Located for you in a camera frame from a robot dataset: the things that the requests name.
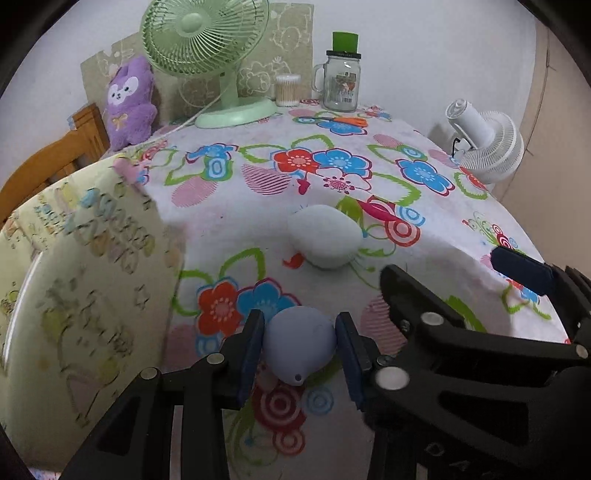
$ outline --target white wall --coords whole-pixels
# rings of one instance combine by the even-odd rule
[[[521,122],[535,22],[517,0],[308,1],[316,5],[315,63],[324,62],[333,30],[361,35],[362,101],[439,143],[452,134],[445,107],[459,96]],[[80,63],[138,31],[148,3],[79,0],[36,43],[0,99],[0,186],[67,131],[67,118],[86,103]]]

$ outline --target yellow printed cloth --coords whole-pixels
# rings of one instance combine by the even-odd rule
[[[181,255],[170,254],[154,204],[112,163],[52,185],[2,230],[0,331],[11,341],[0,419],[31,466],[60,471],[119,393],[160,362],[180,268],[171,259]]]

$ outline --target printed label on jar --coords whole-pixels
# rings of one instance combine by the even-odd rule
[[[340,73],[333,79],[331,100],[337,103],[353,103],[355,101],[355,87],[357,87],[356,74]]]

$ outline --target green fan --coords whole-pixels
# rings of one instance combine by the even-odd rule
[[[268,0],[154,0],[141,35],[150,63],[174,76],[220,76],[220,101],[195,120],[201,128],[242,125],[273,115],[275,103],[238,97],[236,67],[269,21]]]

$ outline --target cotton swab container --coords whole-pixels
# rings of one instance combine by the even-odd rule
[[[300,104],[301,75],[287,73],[275,77],[275,103],[277,106],[297,106]]]

